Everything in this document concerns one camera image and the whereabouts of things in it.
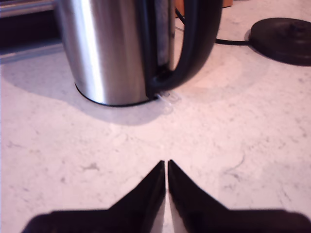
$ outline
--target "power cord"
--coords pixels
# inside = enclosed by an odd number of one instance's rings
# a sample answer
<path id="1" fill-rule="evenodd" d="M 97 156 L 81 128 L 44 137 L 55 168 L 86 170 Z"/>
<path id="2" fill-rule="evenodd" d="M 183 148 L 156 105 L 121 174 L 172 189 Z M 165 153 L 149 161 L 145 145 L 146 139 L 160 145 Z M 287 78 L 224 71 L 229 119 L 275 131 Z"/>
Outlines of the power cord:
<path id="1" fill-rule="evenodd" d="M 175 12 L 177 17 L 180 19 L 180 21 L 185 24 L 185 18 L 181 15 L 179 10 L 175 8 Z M 221 40 L 221 39 L 216 39 L 216 44 L 220 45 L 236 45 L 236 46 L 249 46 L 250 43 L 247 40 L 244 41 L 235 41 L 235 40 Z"/>

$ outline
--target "kettle handle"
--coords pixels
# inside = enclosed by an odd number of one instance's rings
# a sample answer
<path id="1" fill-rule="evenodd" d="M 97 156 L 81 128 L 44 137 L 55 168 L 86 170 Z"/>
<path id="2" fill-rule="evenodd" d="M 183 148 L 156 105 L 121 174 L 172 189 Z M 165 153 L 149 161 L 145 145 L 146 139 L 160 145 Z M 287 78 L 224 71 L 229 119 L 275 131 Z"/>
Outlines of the kettle handle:
<path id="1" fill-rule="evenodd" d="M 158 67 L 154 0 L 138 0 L 143 46 L 146 95 L 150 99 L 192 78 L 206 62 L 216 40 L 222 0 L 184 0 L 185 31 L 179 62 L 174 71 Z"/>

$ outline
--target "kettle base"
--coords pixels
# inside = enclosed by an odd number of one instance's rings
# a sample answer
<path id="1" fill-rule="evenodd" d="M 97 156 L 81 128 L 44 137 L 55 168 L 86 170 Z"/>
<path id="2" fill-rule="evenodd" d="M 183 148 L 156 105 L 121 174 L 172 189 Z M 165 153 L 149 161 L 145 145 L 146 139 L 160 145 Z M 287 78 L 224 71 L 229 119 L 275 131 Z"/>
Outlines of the kettle base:
<path id="1" fill-rule="evenodd" d="M 104 104 L 104 103 L 98 103 L 94 100 L 91 100 L 90 98 L 86 97 L 80 90 L 79 88 L 77 87 L 77 85 L 75 84 L 78 92 L 84 97 L 86 98 L 87 100 L 93 102 L 93 103 L 96 103 L 96 104 L 99 104 L 99 105 L 102 105 L 102 106 L 107 106 L 107 107 L 119 107 L 119 108 L 124 108 L 124 107 L 133 107 L 133 106 L 137 106 L 137 105 L 142 105 L 142 104 L 145 104 L 145 103 L 149 103 L 151 101 L 154 101 L 156 99 L 158 99 L 157 97 L 155 97 L 153 100 L 146 100 L 146 101 L 142 101 L 142 102 L 138 102 L 138 103 L 132 103 L 132 104 L 124 104 L 124 105 L 109 105 L 109 104 Z"/>

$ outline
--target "stainless steel kettle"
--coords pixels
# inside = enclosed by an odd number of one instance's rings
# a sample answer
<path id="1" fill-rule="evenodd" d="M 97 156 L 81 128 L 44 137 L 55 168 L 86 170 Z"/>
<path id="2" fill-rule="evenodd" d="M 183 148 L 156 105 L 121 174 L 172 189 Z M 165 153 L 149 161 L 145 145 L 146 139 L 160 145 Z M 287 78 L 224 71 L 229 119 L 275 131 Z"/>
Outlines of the stainless steel kettle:
<path id="1" fill-rule="evenodd" d="M 112 106 L 152 100 L 194 76 L 218 32 L 222 0 L 185 0 L 185 32 L 173 70 L 174 0 L 56 0 L 75 84 Z"/>

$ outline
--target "white marble countertop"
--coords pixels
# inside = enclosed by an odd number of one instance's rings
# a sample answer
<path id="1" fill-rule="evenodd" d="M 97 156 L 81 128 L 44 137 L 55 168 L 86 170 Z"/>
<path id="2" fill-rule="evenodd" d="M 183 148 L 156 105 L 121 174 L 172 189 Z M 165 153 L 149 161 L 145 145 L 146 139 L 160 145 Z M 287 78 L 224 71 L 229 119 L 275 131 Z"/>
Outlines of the white marble countertop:
<path id="1" fill-rule="evenodd" d="M 311 21 L 311 1 L 236 1 L 218 37 L 241 40 L 268 17 Z M 176 59 L 181 43 L 176 31 Z M 311 217 L 311 67 L 215 45 L 175 92 L 181 101 L 172 111 L 161 101 L 104 107 L 77 92 L 60 46 L 3 59 L 2 232 L 52 210 L 108 208 L 169 159 L 229 208 Z M 172 233 L 168 201 L 164 219 L 163 232 Z"/>

